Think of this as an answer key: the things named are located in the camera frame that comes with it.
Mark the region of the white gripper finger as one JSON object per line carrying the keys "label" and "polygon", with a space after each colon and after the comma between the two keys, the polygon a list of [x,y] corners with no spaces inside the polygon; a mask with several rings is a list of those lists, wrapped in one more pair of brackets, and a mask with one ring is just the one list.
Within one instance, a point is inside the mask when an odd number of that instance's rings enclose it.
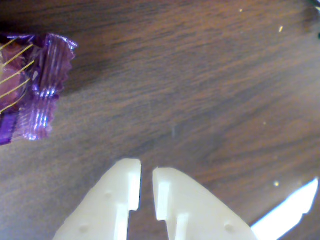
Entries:
{"label": "white gripper finger", "polygon": [[152,173],[155,214],[170,240],[255,240],[250,226],[200,183],[169,167]]}
{"label": "white gripper finger", "polygon": [[55,240],[126,240],[140,204],[142,164],[125,158],[108,170],[56,232]]}

